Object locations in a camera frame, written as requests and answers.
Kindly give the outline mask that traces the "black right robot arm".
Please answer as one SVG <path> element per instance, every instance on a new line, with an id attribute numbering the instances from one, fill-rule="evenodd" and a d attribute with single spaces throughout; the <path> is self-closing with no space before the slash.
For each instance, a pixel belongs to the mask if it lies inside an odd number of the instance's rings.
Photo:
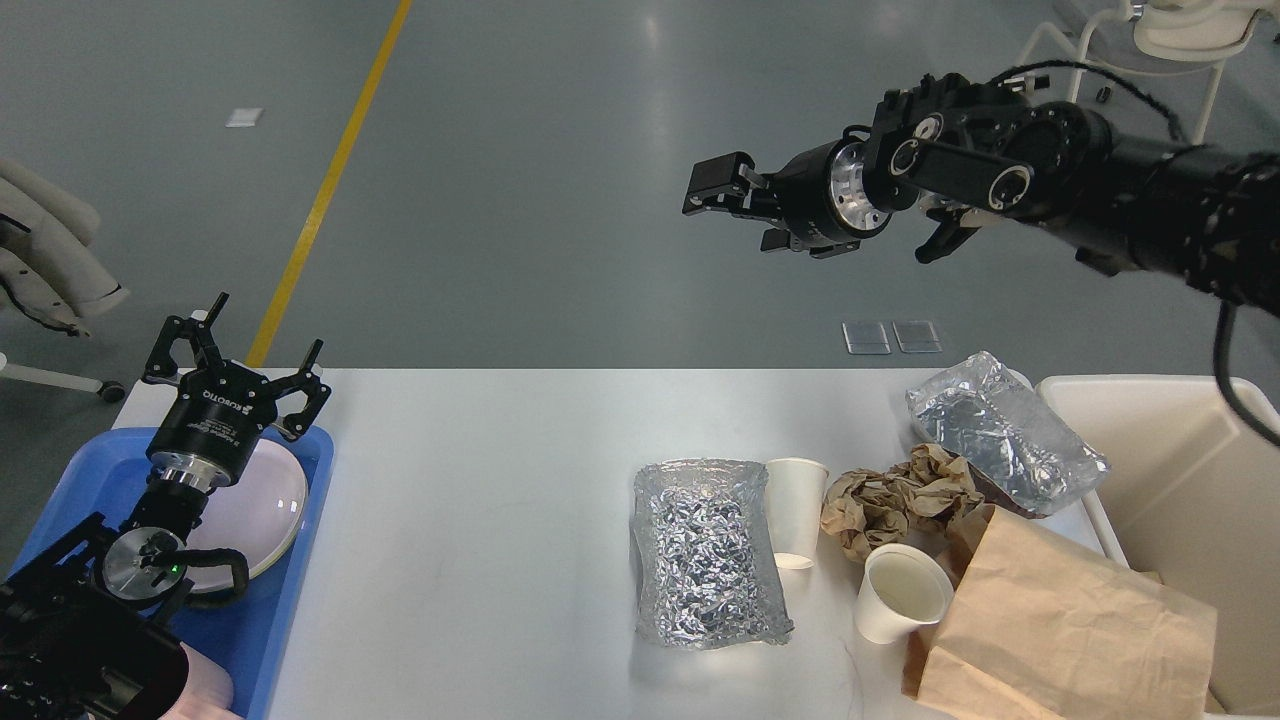
<path id="1" fill-rule="evenodd" d="M 936 224 L 919 263 L 947 258 L 979 228 L 1016 222 L 1073 246 L 1100 274 L 1156 272 L 1219 299 L 1213 379 L 1240 421 L 1277 432 L 1233 387 L 1240 307 L 1279 309 L 1277 154 L 1228 152 L 1187 137 L 1178 115 L 1133 82 L 1117 86 L 1165 120 L 1167 138 L 1124 135 L 1076 102 L 1033 104 L 1046 61 L 984 82 L 957 73 L 892 88 L 870 123 L 760 173 L 745 152 L 694 165 L 681 211 L 763 222 L 762 250 L 826 259 L 859 249 L 895 213 Z"/>

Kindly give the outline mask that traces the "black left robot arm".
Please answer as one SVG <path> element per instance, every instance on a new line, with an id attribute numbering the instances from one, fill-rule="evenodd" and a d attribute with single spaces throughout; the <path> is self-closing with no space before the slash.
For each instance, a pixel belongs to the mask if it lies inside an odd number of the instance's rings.
<path id="1" fill-rule="evenodd" d="M 163 323 L 142 379 L 173 387 L 175 400 L 145 450 L 146 484 L 127 519 L 110 528 L 88 514 L 3 583 L 5 719 L 161 717 L 189 673 L 172 618 L 246 594 L 244 553 L 198 550 L 191 534 L 262 436 L 301 439 L 332 388 L 317 369 L 321 340 L 276 379 L 224 357 L 212 327 L 227 300 Z"/>

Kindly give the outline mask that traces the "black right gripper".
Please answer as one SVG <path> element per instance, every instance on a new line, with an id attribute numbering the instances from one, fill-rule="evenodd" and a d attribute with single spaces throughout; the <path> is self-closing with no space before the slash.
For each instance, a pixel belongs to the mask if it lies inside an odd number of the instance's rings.
<path id="1" fill-rule="evenodd" d="M 694 165 L 684 197 L 684 215 L 722 211 L 774 222 L 764 231 L 762 252 L 804 252 L 829 259 L 854 252 L 879 234 L 891 214 L 876 208 L 864 187 L 864 142 L 841 138 L 795 156 L 773 176 L 755 170 L 746 152 Z"/>

